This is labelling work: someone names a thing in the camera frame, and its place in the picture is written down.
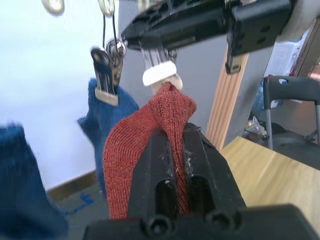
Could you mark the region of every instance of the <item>blurry blue cloth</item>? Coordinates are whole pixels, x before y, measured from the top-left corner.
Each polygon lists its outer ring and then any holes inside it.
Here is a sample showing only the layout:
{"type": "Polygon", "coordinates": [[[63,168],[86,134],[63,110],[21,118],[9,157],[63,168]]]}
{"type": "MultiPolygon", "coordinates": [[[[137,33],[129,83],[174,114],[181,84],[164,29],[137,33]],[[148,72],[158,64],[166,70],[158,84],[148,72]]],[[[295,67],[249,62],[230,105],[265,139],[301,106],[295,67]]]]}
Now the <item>blurry blue cloth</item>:
{"type": "Polygon", "coordinates": [[[117,87],[118,106],[102,102],[96,98],[97,80],[91,79],[88,87],[89,111],[85,117],[78,119],[83,132],[94,147],[96,177],[103,196],[107,196],[103,169],[103,149],[111,129],[123,118],[139,110],[134,99],[121,87],[117,87]]]}
{"type": "Polygon", "coordinates": [[[0,127],[0,189],[0,235],[36,240],[67,234],[68,223],[48,201],[19,125],[0,127]]]}

